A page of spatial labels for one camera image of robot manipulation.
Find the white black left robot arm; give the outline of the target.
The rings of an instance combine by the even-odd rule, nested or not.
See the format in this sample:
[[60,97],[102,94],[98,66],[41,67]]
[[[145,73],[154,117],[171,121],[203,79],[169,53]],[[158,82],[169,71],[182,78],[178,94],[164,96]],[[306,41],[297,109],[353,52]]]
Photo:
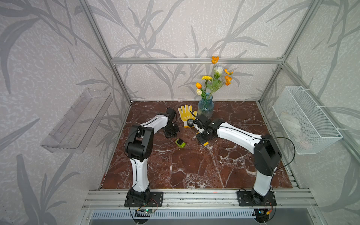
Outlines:
[[145,123],[132,125],[124,146],[133,170],[130,200],[140,201],[141,204],[149,201],[148,158],[152,153],[154,134],[162,129],[166,138],[176,137],[180,130],[173,121],[175,117],[176,112],[169,108],[167,112],[157,114]]

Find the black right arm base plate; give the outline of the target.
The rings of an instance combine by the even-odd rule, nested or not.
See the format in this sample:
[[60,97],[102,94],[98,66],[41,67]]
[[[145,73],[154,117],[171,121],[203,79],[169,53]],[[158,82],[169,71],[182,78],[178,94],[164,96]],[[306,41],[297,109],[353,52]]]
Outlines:
[[239,190],[236,192],[239,206],[243,207],[275,207],[277,202],[274,193],[270,190],[265,196],[255,191]]

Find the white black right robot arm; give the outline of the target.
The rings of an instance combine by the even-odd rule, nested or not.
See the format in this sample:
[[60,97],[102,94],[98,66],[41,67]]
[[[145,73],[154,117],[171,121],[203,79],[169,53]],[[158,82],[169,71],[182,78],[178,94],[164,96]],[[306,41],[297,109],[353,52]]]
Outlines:
[[256,168],[256,180],[252,195],[265,197],[271,189],[271,182],[278,169],[282,154],[271,135],[256,135],[229,123],[216,119],[214,121],[196,119],[194,127],[198,130],[197,138],[201,144],[214,138],[231,141],[253,154]]

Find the long green lego brick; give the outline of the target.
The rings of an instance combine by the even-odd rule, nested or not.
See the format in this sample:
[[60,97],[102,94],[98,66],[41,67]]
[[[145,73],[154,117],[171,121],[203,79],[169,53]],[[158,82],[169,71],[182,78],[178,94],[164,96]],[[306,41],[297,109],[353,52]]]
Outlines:
[[186,146],[186,143],[182,140],[182,139],[177,139],[176,141],[175,141],[175,143],[177,144],[177,146],[179,147],[179,148],[184,148],[185,146]]

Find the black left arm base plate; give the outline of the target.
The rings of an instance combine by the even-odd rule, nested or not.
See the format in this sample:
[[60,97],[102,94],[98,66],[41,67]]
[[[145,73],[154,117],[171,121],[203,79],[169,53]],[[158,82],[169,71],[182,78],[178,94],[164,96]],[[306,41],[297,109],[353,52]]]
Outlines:
[[164,200],[163,192],[153,192],[153,191],[145,191],[145,192],[137,192],[130,190],[127,193],[124,206],[125,207],[143,207],[143,206],[151,206],[151,207],[162,207]]

